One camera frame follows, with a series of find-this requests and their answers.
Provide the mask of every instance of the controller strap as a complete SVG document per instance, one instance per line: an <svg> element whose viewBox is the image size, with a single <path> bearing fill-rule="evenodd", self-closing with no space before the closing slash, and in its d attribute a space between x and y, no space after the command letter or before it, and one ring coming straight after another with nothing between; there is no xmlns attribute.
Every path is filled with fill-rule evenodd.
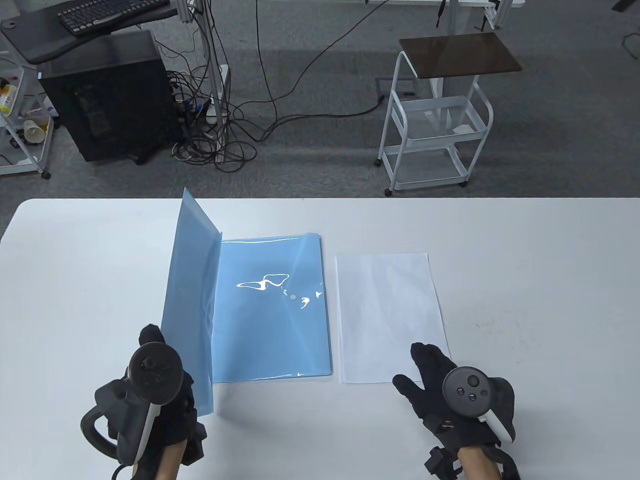
<svg viewBox="0 0 640 480"><path fill-rule="evenodd" d="M489 460L500 463L502 465L503 480L520 480L518 467L513 461L513 458L511 458L511 456L507 452L503 452L494 445L483 445L481 448Z"/></svg>
<svg viewBox="0 0 640 480"><path fill-rule="evenodd" d="M483 445L481 448L489 460L502 465L502 480L520 480L518 467L508 453L494 445ZM424 466L431 475L436 475L439 480L456 480L458 475L462 473L462 467L453 468L453 463L458 460L458 457L449 450L434 447L429 455L430 457Z"/></svg>

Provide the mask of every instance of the desktop computer tower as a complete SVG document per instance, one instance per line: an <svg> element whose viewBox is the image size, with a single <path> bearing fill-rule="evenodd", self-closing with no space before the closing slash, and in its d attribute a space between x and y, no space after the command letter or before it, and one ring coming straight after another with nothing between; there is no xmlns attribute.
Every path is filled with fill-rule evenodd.
<svg viewBox="0 0 640 480"><path fill-rule="evenodd" d="M96 38L40 65L38 79L86 161L143 159L183 137L147 30Z"/></svg>

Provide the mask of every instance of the gray carpet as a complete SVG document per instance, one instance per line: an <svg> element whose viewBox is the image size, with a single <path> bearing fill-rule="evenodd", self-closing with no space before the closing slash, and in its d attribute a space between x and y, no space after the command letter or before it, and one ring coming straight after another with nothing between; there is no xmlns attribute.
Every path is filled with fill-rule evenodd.
<svg viewBox="0 0 640 480"><path fill-rule="evenodd" d="M486 76L495 123L466 189L423 189L397 196L639 196L640 61L620 46L640 25L640 2L627 13L610 0L530 0L513 10L500 37L524 71ZM18 2L30 10L42 0ZM233 100L265 99L255 48L253 0L214 0L233 72ZM372 6L260 0L263 58L272 89L286 92L304 66ZM323 56L281 114L348 113L375 104L374 78L393 73L397 39L437 35L435 8L386 5ZM480 18L472 19L479 25ZM176 50L191 48L190 27L177 19L145 26ZM640 53L640 38L630 45ZM192 65L202 57L189 55ZM179 60L168 68L183 69ZM246 109L267 124L270 106ZM86 163L64 128L51 148L52 178L0 177L0 234L28 198L382 196L388 186L376 157L384 107L344 120L302 120L259 145L238 173L190 166L162 152L145 166ZM468 148L462 154L468 155Z"/></svg>

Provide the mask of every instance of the black keyboard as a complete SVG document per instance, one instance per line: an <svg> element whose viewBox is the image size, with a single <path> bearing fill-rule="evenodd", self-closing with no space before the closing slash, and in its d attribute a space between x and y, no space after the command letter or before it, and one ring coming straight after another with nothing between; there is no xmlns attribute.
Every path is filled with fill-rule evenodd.
<svg viewBox="0 0 640 480"><path fill-rule="evenodd" d="M170 0L91 0L60 12L58 17L73 35L95 33L105 27L167 5Z"/></svg>

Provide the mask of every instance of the blue plastic folder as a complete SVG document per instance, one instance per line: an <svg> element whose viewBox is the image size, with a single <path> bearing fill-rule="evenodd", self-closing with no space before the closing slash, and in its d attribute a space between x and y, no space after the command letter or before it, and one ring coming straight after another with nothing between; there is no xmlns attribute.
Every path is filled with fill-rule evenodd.
<svg viewBox="0 0 640 480"><path fill-rule="evenodd" d="M161 329L199 415L213 383L330 375L324 297L319 235L223 241L185 190Z"/></svg>

